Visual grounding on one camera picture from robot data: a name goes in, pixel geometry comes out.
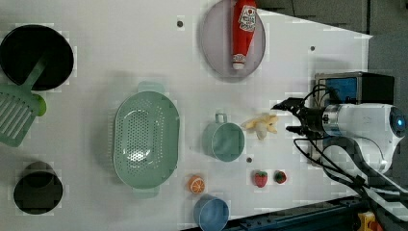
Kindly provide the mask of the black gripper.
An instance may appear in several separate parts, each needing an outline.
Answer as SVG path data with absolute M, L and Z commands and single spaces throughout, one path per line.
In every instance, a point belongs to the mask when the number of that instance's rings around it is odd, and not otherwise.
M 272 107 L 273 110 L 286 111 L 297 116 L 300 126 L 287 126 L 286 130 L 299 136 L 323 134 L 323 112 L 324 109 L 306 108 L 302 98 L 289 97 Z

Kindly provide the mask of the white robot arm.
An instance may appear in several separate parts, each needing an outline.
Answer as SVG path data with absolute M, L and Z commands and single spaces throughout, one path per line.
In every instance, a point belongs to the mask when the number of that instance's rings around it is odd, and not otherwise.
M 400 109 L 388 104 L 332 104 L 308 108 L 290 97 L 273 106 L 300 121 L 287 130 L 310 142 L 320 155 L 317 165 L 332 180 L 375 202 L 394 218 L 407 219 L 407 190 L 385 175 L 395 150 L 407 135 Z

